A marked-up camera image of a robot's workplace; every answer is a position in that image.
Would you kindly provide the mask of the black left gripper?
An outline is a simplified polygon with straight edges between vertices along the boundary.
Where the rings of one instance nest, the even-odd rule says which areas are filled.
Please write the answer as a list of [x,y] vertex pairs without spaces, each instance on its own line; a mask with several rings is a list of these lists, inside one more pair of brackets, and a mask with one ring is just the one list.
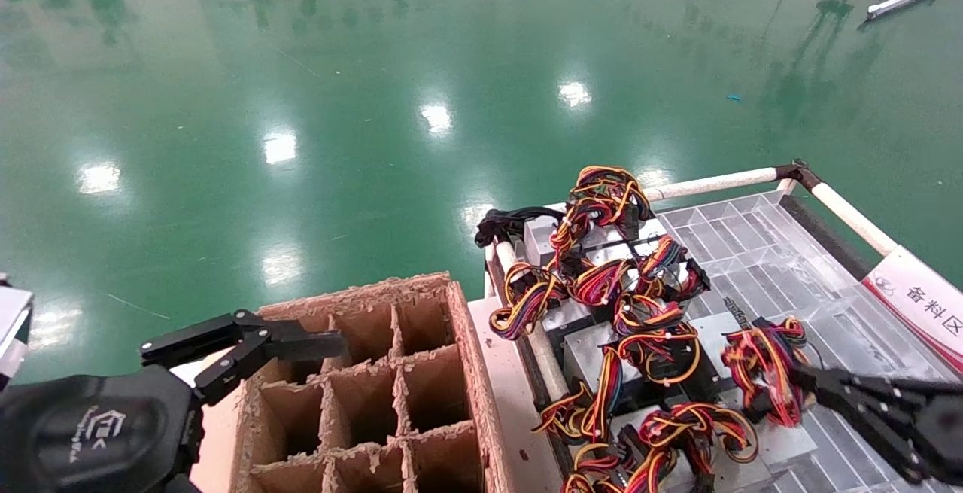
[[193,492],[202,401],[164,367],[2,393],[4,492]]

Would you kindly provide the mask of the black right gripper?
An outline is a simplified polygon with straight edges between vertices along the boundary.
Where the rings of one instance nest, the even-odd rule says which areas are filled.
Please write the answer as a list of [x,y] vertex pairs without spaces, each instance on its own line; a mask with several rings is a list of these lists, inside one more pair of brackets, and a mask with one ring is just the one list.
[[800,369],[799,387],[819,400],[847,398],[893,403],[900,398],[910,421],[904,438],[870,404],[825,404],[859,434],[902,479],[962,485],[962,388],[927,379],[857,374],[843,369]]

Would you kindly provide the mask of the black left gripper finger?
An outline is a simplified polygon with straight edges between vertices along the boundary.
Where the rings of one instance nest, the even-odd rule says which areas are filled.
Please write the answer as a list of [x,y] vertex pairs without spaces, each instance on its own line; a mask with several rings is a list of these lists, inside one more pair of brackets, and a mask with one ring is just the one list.
[[322,361],[346,350],[339,330],[312,333],[296,319],[264,319],[237,310],[158,336],[141,346],[140,355],[142,366],[172,370],[223,352],[216,363],[195,376],[197,397],[214,406],[274,359]]

